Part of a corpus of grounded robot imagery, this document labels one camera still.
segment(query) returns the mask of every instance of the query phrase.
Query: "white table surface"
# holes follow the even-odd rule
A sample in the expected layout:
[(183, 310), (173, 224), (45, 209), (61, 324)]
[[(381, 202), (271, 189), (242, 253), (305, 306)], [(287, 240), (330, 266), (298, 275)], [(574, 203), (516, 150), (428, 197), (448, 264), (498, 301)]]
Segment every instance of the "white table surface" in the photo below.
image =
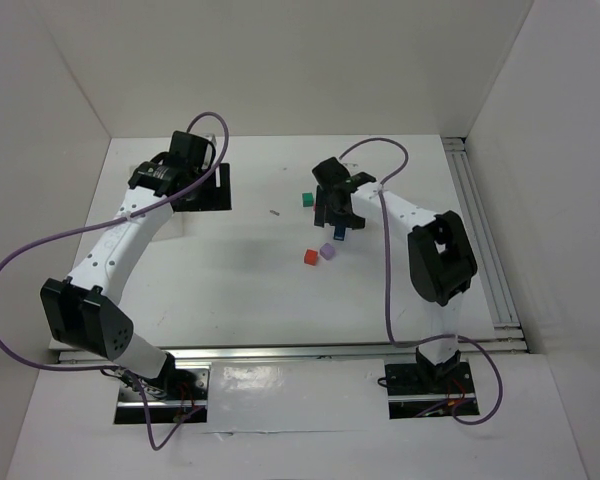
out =
[[(337, 242), (332, 228), (314, 227), (313, 210), (302, 207), (303, 192), (315, 195), (311, 169), (362, 138), (231, 138), (233, 210), (176, 214), (158, 233), (120, 303), (136, 332), (161, 347), (386, 342), (381, 227), (367, 222)], [(440, 138), (391, 138), (407, 146), (411, 159), (389, 189), (423, 208), (461, 213)], [(168, 138), (113, 139), (88, 223), (110, 219), (131, 169), (168, 146)], [(352, 172), (381, 178), (401, 160), (395, 147), (378, 143), (345, 161)], [(83, 236), (76, 262), (98, 236)], [(159, 240), (165, 236), (173, 238)], [(327, 241), (336, 257), (305, 265), (306, 249)], [(392, 245), (394, 330), (399, 339), (415, 340), (426, 316), (409, 280), (406, 246)], [(460, 333), (494, 336), (479, 276), (466, 294)], [(66, 346), (52, 341), (51, 348)]]
[[(494, 360), (504, 401), (491, 421), (477, 427), (450, 417), (389, 420), (386, 390), (376, 384), (377, 360), (269, 363), (279, 367), (276, 382), (266, 381), (269, 372), (227, 399), (221, 385), (221, 395), (209, 398), (209, 423), (184, 425), (158, 453), (149, 447), (144, 425), (113, 425), (118, 381), (98, 372), (40, 372), (8, 479), (585, 480), (546, 358)], [(486, 412), (496, 398), (493, 373), (481, 356), (469, 362)], [(303, 364), (315, 365), (313, 375), (296, 368)], [(212, 368), (213, 384), (224, 367)], [(276, 386), (281, 401), (272, 402), (268, 392)], [(262, 409), (254, 412), (258, 405)], [(338, 416), (321, 429), (330, 431), (316, 432), (307, 421), (329, 415)], [(243, 427), (254, 433), (215, 433)], [(156, 440), (170, 428), (156, 425)]]

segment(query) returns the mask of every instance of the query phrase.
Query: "white panel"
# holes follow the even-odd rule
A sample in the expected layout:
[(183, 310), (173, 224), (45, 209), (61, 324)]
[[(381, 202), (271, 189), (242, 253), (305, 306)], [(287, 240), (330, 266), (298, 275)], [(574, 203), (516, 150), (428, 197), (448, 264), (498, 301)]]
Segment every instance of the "white panel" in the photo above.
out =
[(600, 2), (535, 2), (468, 147), (527, 338), (600, 479)]
[[(109, 137), (20, 1), (0, 1), (0, 260), (15, 248), (84, 224)], [(71, 267), (78, 238), (40, 248), (0, 278), (0, 334), (41, 360), (49, 342), (39, 291)], [(15, 448), (35, 370), (0, 351), (0, 479)]]
[[(204, 433), (213, 431), (210, 425), (185, 425), (160, 453), (151, 451), (144, 425), (112, 425), (117, 381), (98, 372), (44, 372), (8, 478), (585, 480), (545, 358), (495, 360), (504, 402), (480, 427), (451, 418), (387, 421), (385, 404), (385, 422), (377, 428), (339, 432), (222, 435)], [(486, 411), (496, 396), (493, 373), (480, 357), (471, 357), (471, 364)], [(320, 368), (313, 388), (322, 387)], [(307, 388), (308, 395), (318, 394)], [(301, 396), (289, 400), (289, 407), (306, 408)], [(375, 404), (368, 405), (358, 412), (361, 418), (376, 415), (368, 411)], [(170, 428), (156, 426), (156, 438)]]
[(213, 363), (208, 423), (216, 432), (319, 432), (387, 426), (382, 359)]
[[(231, 138), (233, 210), (183, 214), (184, 236), (147, 247), (120, 304), (138, 334), (165, 347), (386, 342), (381, 227), (369, 222), (363, 230), (348, 231), (344, 242), (334, 241), (333, 228), (314, 227), (313, 210), (301, 201), (303, 192), (315, 192), (311, 169), (362, 138)], [(404, 142), (411, 160), (388, 188), (423, 208), (460, 212), (440, 138), (394, 138)], [(111, 218), (127, 188), (129, 167), (168, 145), (166, 138), (114, 139), (88, 222)], [(381, 178), (396, 168), (401, 153), (377, 143), (347, 161), (356, 165), (352, 171)], [(83, 237), (78, 259), (97, 237)], [(336, 247), (336, 257), (305, 265), (306, 249), (318, 250), (325, 242)], [(394, 333), (416, 340), (429, 313), (411, 284), (406, 245), (393, 247)], [(466, 294), (460, 331), (493, 338), (479, 276)]]
[(465, 136), (531, 0), (34, 0), (114, 137)]

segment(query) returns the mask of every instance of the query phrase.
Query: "white robotic arm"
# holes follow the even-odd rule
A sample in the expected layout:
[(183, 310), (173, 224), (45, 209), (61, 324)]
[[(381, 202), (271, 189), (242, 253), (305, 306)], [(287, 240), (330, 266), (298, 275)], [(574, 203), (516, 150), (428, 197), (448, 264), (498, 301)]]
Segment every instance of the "white robotic arm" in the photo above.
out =
[(53, 337), (99, 355), (139, 375), (152, 395), (178, 395), (177, 387), (195, 379), (175, 368), (175, 359), (134, 332), (118, 308), (131, 272), (156, 232), (174, 211), (231, 209), (229, 165), (220, 165), (199, 188), (141, 215), (134, 212), (182, 191), (210, 168), (215, 138), (174, 132), (168, 152), (144, 162), (129, 180), (115, 218), (128, 221), (108, 228), (86, 258), (62, 280), (48, 279), (40, 296)]
[[(438, 214), (387, 191), (366, 173), (351, 176), (336, 158), (313, 169), (318, 182), (314, 224), (336, 229), (364, 228), (365, 220), (384, 224), (379, 191), (386, 205), (391, 236), (407, 246), (411, 282), (429, 318), (423, 338), (458, 333), (463, 293), (477, 273), (477, 264), (460, 217)], [(416, 351), (427, 381), (435, 383), (459, 362), (456, 338), (428, 342)]]
[[(383, 187), (379, 182), (361, 185), (351, 194), (351, 206), (356, 215), (382, 225), (382, 206), (378, 195), (380, 188)], [(418, 207), (386, 189), (383, 189), (383, 195), (389, 220), (389, 232), (404, 247), (407, 246), (408, 235), (415, 227), (424, 227), (436, 221), (436, 212)], [(422, 338), (457, 334), (462, 299), (463, 294), (459, 293), (445, 306), (422, 299), (429, 317), (423, 322)], [(456, 355), (458, 341), (456, 338), (436, 340), (420, 346), (419, 351), (433, 365), (438, 365)]]

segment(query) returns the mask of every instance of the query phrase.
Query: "small cube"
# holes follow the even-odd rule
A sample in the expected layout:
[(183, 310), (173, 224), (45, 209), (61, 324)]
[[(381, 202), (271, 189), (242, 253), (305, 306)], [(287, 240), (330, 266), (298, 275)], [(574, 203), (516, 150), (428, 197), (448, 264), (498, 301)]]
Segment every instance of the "small cube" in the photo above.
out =
[(336, 249), (333, 248), (333, 245), (330, 243), (325, 243), (322, 247), (320, 247), (320, 255), (322, 255), (325, 260), (331, 260), (335, 254)]
[(318, 263), (318, 252), (307, 249), (307, 253), (304, 254), (304, 263), (315, 266)]
[(302, 194), (302, 206), (303, 207), (313, 207), (313, 193), (303, 193)]

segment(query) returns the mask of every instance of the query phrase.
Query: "purple cable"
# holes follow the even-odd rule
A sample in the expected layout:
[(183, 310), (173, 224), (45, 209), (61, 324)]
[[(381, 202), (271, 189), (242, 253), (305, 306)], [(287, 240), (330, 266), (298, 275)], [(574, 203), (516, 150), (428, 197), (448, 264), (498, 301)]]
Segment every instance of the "purple cable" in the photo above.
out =
[[(350, 146), (349, 148), (347, 148), (342, 153), (342, 155), (340, 155), (340, 160), (342, 160), (346, 155), (348, 155), (349, 153), (351, 153), (353, 150), (360, 147), (361, 145), (364, 145), (366, 143), (371, 143), (371, 142), (390, 143), (391, 145), (398, 147), (404, 154), (404, 161), (402, 162), (402, 164), (380, 181), (380, 185), (384, 186), (385, 183), (387, 183), (389, 180), (391, 180), (393, 177), (395, 177), (397, 174), (399, 174), (402, 170), (404, 170), (404, 168), (407, 166), (407, 163), (409, 162), (409, 152), (404, 147), (404, 145), (402, 145), (401, 143), (399, 143), (395, 140), (392, 140), (390, 138), (383, 138), (383, 137), (365, 138), (364, 140), (361, 140), (358, 143), (355, 143), (352, 146)], [(433, 337), (428, 337), (428, 338), (425, 338), (423, 340), (419, 340), (416, 342), (398, 342), (395, 339), (395, 337), (393, 336), (393, 328), (391, 326), (391, 240), (390, 240), (390, 232), (389, 232), (389, 214), (387, 212), (387, 203), (385, 201), (382, 188), (380, 188), (378, 190), (378, 198), (380, 200), (380, 207), (382, 209), (382, 227), (384, 230), (384, 265), (385, 265), (384, 320), (385, 320), (385, 327), (387, 329), (387, 337), (389, 338), (389, 343), (391, 343), (391, 345), (393, 345), (394, 347), (398, 347), (398, 348), (413, 348), (413, 347), (418, 347), (419, 345), (424, 345), (425, 343), (435, 342), (436, 340), (442, 340), (445, 338), (457, 338), (458, 340), (462, 340), (465, 343), (469, 343), (469, 344), (473, 345), (476, 349), (478, 349), (478, 351), (480, 353), (482, 353), (482, 355), (484, 355), (484, 357), (487, 359), (487, 362), (489, 362), (489, 365), (493, 369), (493, 373), (496, 376), (496, 380), (498, 382), (498, 398), (496, 400), (496, 403), (488, 414), (486, 414), (482, 418), (479, 418), (478, 420), (463, 420), (456, 413), (457, 408), (469, 400), (465, 400), (464, 402), (456, 403), (453, 406), (453, 408), (451, 409), (451, 415), (457, 422), (462, 423), (463, 425), (480, 425), (482, 423), (485, 423), (489, 419), (491, 419), (496, 414), (498, 409), (500, 408), (500, 405), (502, 404), (502, 398), (504, 396), (504, 386), (502, 384), (502, 376), (500, 375), (500, 371), (498, 370), (498, 367), (496, 366), (495, 362), (491, 358), (491, 355), (489, 355), (489, 353), (482, 347), (482, 345), (480, 345), (475, 340), (467, 338), (463, 335), (452, 335), (452, 334), (435, 335)], [(418, 415), (416, 415), (416, 417), (422, 416), (422, 415), (428, 413), (432, 409), (434, 409), (434, 408), (429, 407), (428, 409), (426, 409), (423, 412), (420, 412)]]
[(165, 439), (162, 441), (162, 443), (160, 445), (156, 445), (156, 442), (153, 438), (153, 429), (151, 428), (151, 412), (149, 411), (149, 401), (147, 400), (147, 394), (145, 393), (144, 388), (142, 387), (142, 383), (140, 382), (140, 379), (138, 378), (138, 376), (129, 370), (127, 370), (126, 373), (127, 373), (127, 375), (129, 375), (129, 377), (131, 377), (131, 380), (133, 381), (134, 385), (138, 389), (138, 392), (140, 393), (140, 396), (142, 397), (142, 407), (144, 408), (144, 419), (147, 424), (147, 436), (149, 437), (149, 443), (151, 444), (151, 448), (157, 452), (157, 451), (161, 450), (162, 447), (164, 447), (167, 444), (169, 439), (173, 436), (174, 433), (176, 433), (176, 430), (178, 430), (178, 428), (180, 428), (180, 426), (184, 422), (189, 420), (195, 413), (202, 410), (203, 407), (192, 408), (189, 413), (181, 416), (180, 419), (178, 420), (178, 423), (176, 423), (173, 426), (173, 428), (171, 429), (169, 434), (165, 437)]

